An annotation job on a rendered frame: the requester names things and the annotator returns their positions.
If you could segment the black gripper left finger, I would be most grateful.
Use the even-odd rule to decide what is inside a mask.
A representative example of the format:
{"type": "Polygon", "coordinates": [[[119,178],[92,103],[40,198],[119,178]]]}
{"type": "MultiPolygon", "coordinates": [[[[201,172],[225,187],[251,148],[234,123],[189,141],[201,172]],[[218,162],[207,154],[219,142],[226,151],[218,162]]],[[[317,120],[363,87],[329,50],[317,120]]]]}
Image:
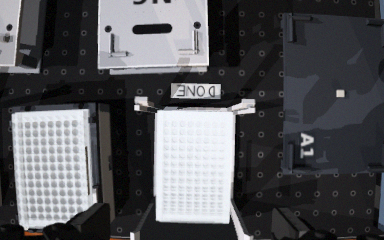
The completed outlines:
{"type": "Polygon", "coordinates": [[[21,225],[0,226],[0,240],[110,240],[110,234],[109,203],[94,203],[66,223],[47,225],[43,228],[43,235],[25,236],[21,225]]]}

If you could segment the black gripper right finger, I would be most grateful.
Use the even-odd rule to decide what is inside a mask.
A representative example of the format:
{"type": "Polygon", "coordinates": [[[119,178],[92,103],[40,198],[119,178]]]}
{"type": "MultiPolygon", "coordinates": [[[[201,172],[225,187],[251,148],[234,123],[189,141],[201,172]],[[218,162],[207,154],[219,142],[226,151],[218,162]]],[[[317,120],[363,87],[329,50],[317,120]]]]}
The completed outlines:
{"type": "MultiPolygon", "coordinates": [[[[273,208],[271,240],[337,240],[337,236],[326,230],[316,230],[288,208],[273,208]]],[[[362,234],[356,240],[384,240],[384,237],[362,234]]]]}

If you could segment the white nest plate labelled n6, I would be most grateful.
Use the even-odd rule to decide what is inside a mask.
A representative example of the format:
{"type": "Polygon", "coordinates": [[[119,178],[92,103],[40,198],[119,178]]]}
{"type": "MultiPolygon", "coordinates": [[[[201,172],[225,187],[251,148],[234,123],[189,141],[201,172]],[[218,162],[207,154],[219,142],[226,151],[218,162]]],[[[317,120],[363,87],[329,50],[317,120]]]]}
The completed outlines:
{"type": "Polygon", "coordinates": [[[99,0],[98,69],[121,75],[207,66],[207,0],[99,0]]]}

